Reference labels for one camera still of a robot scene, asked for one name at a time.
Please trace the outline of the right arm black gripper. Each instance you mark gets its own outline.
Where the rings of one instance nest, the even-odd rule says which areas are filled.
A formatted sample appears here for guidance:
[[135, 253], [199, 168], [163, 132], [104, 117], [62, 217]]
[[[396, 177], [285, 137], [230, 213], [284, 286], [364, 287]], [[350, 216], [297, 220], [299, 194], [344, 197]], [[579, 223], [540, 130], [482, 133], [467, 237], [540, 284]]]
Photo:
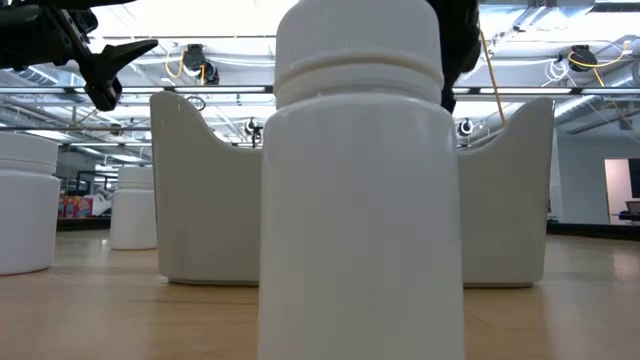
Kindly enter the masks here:
[[428, 0], [438, 18], [443, 73], [441, 106], [452, 113], [457, 76], [470, 72], [480, 56], [479, 1]]

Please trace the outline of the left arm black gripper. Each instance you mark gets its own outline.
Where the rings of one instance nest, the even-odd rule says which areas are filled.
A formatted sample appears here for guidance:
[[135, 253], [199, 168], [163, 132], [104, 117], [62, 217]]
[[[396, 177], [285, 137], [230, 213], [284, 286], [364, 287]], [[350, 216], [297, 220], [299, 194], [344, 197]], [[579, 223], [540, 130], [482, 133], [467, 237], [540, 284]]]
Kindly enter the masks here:
[[81, 65], [84, 90], [99, 111], [112, 111], [122, 94], [118, 72], [154, 49], [156, 39], [106, 45], [99, 54], [88, 48], [96, 30], [94, 7], [120, 5], [121, 0], [30, 0], [1, 7], [1, 67], [24, 70], [31, 65], [70, 61]]

